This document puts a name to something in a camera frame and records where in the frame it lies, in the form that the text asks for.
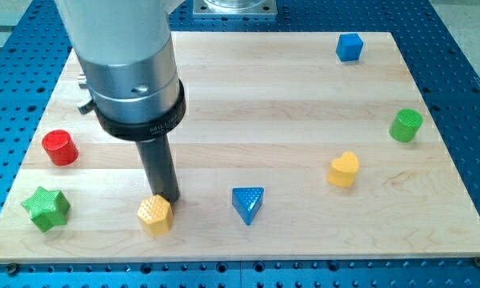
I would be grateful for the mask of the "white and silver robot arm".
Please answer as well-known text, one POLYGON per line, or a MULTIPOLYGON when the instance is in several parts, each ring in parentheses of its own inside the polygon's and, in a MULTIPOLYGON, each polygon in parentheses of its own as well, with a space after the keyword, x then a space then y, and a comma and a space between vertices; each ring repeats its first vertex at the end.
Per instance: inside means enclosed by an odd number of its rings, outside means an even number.
POLYGON ((169 16, 182 0, 56 0, 102 128, 146 141, 182 120, 169 16))

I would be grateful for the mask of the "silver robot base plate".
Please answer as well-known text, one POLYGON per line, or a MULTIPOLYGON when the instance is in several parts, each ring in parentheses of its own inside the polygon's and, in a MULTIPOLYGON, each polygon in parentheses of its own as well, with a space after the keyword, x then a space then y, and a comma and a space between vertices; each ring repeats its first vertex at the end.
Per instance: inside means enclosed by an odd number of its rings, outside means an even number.
POLYGON ((276 15, 276 0, 194 0, 193 14, 214 15, 276 15))

